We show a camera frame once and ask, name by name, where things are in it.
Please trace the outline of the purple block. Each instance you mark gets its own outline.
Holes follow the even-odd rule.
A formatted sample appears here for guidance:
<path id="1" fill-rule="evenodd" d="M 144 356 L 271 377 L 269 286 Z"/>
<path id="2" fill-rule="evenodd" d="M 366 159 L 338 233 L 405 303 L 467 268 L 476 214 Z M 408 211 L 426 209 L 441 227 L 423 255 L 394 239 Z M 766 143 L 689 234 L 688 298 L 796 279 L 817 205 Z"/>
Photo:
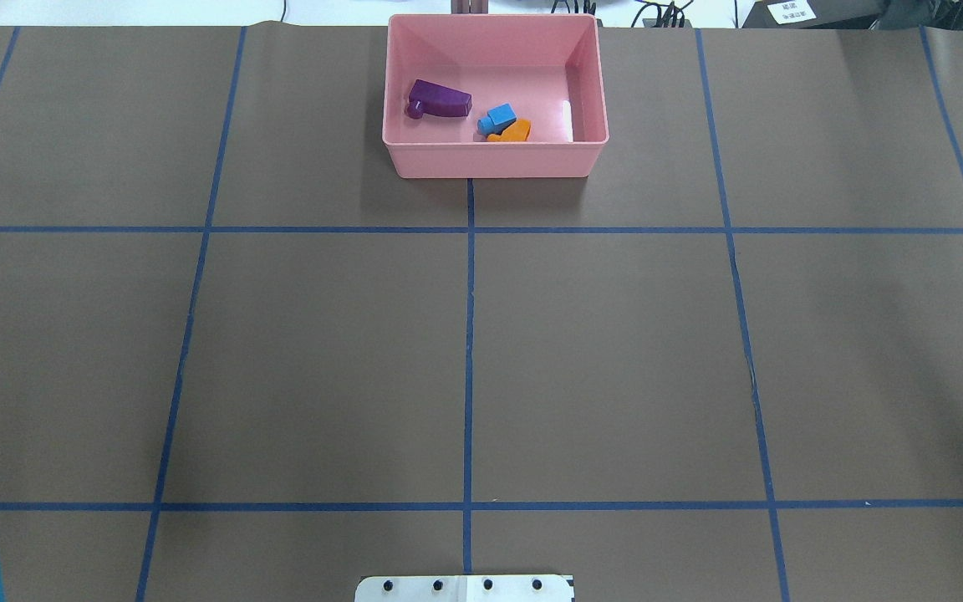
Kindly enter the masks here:
<path id="1" fill-rule="evenodd" d="M 416 79 L 406 95 L 406 117 L 420 120 L 424 115 L 438 118 L 466 118 L 471 113 L 471 94 L 446 85 Z"/>

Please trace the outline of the small blue block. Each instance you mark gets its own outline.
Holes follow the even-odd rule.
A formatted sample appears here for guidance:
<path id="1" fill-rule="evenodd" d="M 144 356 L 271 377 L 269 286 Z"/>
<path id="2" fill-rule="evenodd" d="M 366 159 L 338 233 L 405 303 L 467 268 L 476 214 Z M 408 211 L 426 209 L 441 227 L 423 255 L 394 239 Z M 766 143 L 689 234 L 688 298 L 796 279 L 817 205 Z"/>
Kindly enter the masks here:
<path id="1" fill-rule="evenodd" d="M 518 117 L 511 104 L 505 103 L 490 108 L 477 120 L 477 132 L 481 136 L 500 135 L 507 127 L 513 125 Z"/>

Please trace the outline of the orange block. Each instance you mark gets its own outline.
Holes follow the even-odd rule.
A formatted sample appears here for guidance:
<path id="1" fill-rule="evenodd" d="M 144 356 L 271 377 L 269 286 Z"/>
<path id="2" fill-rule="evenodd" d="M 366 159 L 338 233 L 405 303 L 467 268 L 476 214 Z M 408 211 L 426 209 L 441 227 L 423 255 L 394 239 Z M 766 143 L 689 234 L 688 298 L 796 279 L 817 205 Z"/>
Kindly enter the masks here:
<path id="1" fill-rule="evenodd" d="M 487 135 L 488 142 L 525 142 L 530 140 L 532 123 L 525 119 L 518 119 L 505 127 L 500 133 Z"/>

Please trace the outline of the pink plastic box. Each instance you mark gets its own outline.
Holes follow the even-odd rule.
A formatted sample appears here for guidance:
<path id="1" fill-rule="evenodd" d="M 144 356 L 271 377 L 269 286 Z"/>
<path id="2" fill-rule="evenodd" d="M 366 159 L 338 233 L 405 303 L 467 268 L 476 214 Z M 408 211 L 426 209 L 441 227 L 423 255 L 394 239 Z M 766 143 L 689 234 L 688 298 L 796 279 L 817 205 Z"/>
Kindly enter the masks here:
<path id="1" fill-rule="evenodd" d="M 423 79 L 471 94 L 466 118 L 406 117 Z M 488 142 L 476 123 L 511 104 L 530 140 Z M 381 138 L 405 179 L 580 178 L 610 138 L 599 22 L 588 14 L 397 14 L 387 23 Z"/>

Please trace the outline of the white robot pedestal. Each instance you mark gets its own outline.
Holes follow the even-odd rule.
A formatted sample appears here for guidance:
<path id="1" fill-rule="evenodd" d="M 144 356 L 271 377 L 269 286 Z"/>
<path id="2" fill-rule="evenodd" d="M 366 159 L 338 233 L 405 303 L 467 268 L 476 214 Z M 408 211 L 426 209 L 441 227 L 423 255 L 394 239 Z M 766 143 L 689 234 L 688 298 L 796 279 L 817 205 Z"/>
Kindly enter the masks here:
<path id="1" fill-rule="evenodd" d="M 481 574 L 368 576 L 355 601 L 574 601 L 572 576 Z"/>

